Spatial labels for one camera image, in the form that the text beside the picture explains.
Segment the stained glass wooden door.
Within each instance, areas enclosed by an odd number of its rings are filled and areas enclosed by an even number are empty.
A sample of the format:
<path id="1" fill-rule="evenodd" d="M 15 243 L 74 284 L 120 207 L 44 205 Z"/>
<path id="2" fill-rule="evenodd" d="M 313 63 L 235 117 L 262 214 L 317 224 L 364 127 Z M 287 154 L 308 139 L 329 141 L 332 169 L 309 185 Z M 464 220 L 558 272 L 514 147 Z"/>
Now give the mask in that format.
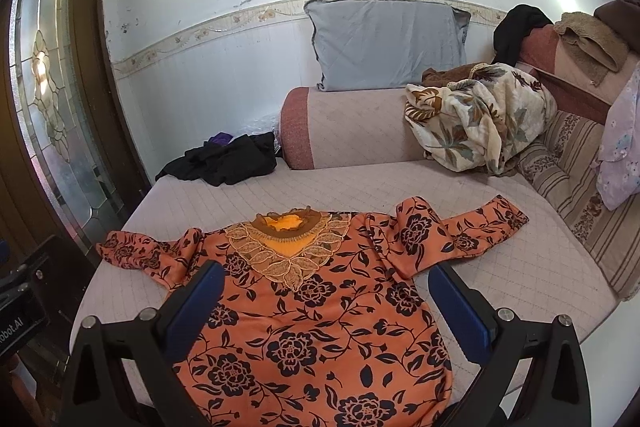
<path id="1" fill-rule="evenodd" d="M 149 190 L 107 57 L 102 0 L 1 0 L 1 254 L 89 254 Z"/>

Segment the black clothes pile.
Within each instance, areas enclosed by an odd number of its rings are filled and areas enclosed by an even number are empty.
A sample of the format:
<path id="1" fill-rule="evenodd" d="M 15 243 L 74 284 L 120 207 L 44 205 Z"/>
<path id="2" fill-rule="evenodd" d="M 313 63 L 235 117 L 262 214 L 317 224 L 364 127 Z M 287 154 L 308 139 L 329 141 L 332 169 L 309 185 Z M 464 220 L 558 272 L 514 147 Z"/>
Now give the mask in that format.
<path id="1" fill-rule="evenodd" d="M 206 142 L 169 161 L 155 176 L 173 176 L 181 181 L 202 180 L 209 185 L 233 185 L 255 176 L 267 176 L 277 167 L 273 132 L 241 135 L 229 144 Z"/>

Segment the black garment on backrest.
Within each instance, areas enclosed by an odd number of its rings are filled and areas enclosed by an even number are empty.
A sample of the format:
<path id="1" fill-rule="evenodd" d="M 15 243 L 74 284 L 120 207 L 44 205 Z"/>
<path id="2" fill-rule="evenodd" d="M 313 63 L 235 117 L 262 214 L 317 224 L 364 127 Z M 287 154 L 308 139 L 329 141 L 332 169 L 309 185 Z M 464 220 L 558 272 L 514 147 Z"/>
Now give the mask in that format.
<path id="1" fill-rule="evenodd" d="M 544 28 L 550 24 L 550 18 L 536 6 L 527 4 L 514 6 L 495 28 L 492 39 L 495 57 L 492 62 L 514 66 L 520 57 L 524 39 L 534 29 Z"/>

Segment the orange black floral blouse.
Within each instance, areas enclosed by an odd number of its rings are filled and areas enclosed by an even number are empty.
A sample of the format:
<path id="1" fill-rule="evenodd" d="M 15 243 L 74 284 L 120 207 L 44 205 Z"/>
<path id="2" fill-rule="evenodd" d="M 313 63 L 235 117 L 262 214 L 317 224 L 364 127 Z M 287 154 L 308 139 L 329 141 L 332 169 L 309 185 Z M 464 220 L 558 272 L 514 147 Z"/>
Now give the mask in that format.
<path id="1" fill-rule="evenodd" d="M 163 242 L 116 231 L 98 247 L 168 291 L 206 261 L 224 291 L 175 371 L 213 426 L 429 426 L 451 362 L 416 274 L 484 255 L 525 213 L 502 196 L 441 218 L 421 197 L 390 215 L 298 208 Z"/>

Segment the tan towel on backrest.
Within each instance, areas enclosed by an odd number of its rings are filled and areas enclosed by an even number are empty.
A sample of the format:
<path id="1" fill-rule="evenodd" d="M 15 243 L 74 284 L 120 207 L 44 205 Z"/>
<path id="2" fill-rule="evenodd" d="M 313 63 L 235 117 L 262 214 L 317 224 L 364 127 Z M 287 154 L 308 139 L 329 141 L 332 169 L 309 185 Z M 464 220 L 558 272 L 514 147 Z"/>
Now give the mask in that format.
<path id="1" fill-rule="evenodd" d="M 563 13 L 553 29 L 568 58 L 594 87 L 599 87 L 609 72 L 619 72 L 627 60 L 628 44 L 592 15 Z"/>

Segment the lilac floral cloth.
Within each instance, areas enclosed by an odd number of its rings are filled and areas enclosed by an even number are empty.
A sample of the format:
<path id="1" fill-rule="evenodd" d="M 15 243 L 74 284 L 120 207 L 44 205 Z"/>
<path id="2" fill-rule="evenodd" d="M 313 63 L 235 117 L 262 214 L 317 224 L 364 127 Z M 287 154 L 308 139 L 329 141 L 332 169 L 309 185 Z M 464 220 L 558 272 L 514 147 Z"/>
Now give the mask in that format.
<path id="1" fill-rule="evenodd" d="M 596 160 L 597 190 L 608 210 L 639 193 L 639 65 L 608 111 Z"/>

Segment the striped brown cushion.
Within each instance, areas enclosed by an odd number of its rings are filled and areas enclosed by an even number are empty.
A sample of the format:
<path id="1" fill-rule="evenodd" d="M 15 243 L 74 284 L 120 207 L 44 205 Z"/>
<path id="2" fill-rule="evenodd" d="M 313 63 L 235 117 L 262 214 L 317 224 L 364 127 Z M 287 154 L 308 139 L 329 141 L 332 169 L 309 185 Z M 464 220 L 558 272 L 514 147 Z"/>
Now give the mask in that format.
<path id="1" fill-rule="evenodd" d="M 628 300 L 639 291 L 639 197 L 606 209 L 593 169 L 602 132 L 602 124 L 560 110 L 518 155 L 518 171 L 559 213 L 617 297 Z"/>

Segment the grey blue pillow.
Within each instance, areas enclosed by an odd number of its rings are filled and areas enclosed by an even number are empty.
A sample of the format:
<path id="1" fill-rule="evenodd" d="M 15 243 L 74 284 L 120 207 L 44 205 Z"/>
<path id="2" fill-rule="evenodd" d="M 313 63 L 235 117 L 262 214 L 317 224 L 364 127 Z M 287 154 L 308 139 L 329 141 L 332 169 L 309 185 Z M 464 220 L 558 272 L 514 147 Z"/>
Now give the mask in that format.
<path id="1" fill-rule="evenodd" d="M 395 89 L 466 62 L 471 14 L 410 0 L 310 0 L 304 6 L 326 92 Z"/>

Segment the cream floral blanket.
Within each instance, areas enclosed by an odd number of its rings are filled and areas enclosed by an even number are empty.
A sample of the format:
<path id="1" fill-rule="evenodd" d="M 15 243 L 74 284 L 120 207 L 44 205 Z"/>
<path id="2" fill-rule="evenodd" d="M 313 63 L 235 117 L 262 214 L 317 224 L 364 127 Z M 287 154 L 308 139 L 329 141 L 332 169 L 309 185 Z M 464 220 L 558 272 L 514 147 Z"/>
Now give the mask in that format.
<path id="1" fill-rule="evenodd" d="M 558 111 L 536 77 L 510 65 L 475 65 L 444 87 L 407 84 L 405 121 L 427 158 L 453 172 L 502 176 Z"/>

